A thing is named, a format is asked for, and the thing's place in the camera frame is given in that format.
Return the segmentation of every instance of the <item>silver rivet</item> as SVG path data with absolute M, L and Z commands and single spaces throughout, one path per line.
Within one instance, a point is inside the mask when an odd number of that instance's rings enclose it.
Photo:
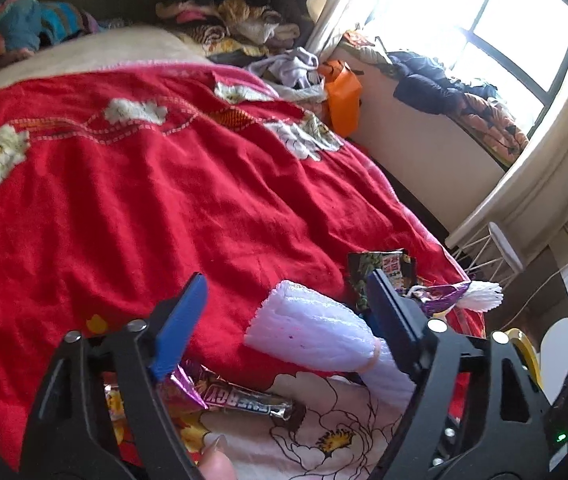
M 503 332 L 493 332 L 492 338 L 500 345 L 507 345 L 510 339 Z
M 128 322 L 126 329 L 129 332 L 142 332 L 147 326 L 147 323 L 143 319 L 134 319 Z
M 64 336 L 64 341 L 67 343 L 75 343 L 82 338 L 82 334 L 77 330 L 71 330 Z
M 428 328 L 433 332 L 441 334 L 448 330 L 448 325 L 441 319 L 431 319 L 428 322 Z

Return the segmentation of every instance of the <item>green packet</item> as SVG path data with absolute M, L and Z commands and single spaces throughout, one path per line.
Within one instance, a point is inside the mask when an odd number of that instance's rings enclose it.
M 382 269 L 393 288 L 408 291 L 417 285 L 417 260 L 411 258 L 404 249 L 390 252 L 349 253 L 348 266 L 350 284 L 357 295 L 355 312 L 368 311 L 366 298 L 366 278 L 376 269 Z

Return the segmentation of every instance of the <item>white tassel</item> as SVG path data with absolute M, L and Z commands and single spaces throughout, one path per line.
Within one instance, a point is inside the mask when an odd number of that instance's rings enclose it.
M 504 301 L 501 286 L 491 282 L 470 282 L 466 293 L 457 302 L 459 308 L 475 312 L 488 312 Z
M 352 310 L 303 285 L 284 281 L 246 331 L 250 348 L 322 372 L 358 372 L 380 400 L 405 409 L 415 388 L 385 341 Z

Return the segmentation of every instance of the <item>window pane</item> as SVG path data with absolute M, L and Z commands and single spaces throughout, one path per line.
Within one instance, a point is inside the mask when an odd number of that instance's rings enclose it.
M 525 134 L 534 125 L 544 105 L 518 79 L 473 44 L 467 44 L 454 67 L 454 75 L 462 80 L 481 77 L 497 87 L 506 101 L 515 123 Z
M 465 40 L 455 26 L 470 28 L 484 0 L 386 0 L 366 34 L 379 36 L 388 50 L 407 49 L 454 63 Z
M 490 0 L 475 34 L 548 91 L 568 49 L 568 6 L 561 0 Z

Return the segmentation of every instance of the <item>red bedsheet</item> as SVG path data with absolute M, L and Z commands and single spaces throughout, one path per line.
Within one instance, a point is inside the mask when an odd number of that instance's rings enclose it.
M 256 388 L 295 372 L 241 345 L 280 280 L 347 300 L 348 252 L 406 248 L 423 277 L 460 281 L 364 155 L 346 144 L 302 160 L 263 124 L 299 123 L 303 110 L 232 105 L 218 83 L 269 92 L 240 70 L 179 64 L 0 90 L 0 126 L 30 132 L 26 160 L 0 183 L 0 452 L 11 465 L 64 333 L 147 316 L 196 270 L 210 293 L 189 355 Z M 461 315 L 480 335 L 481 317 Z

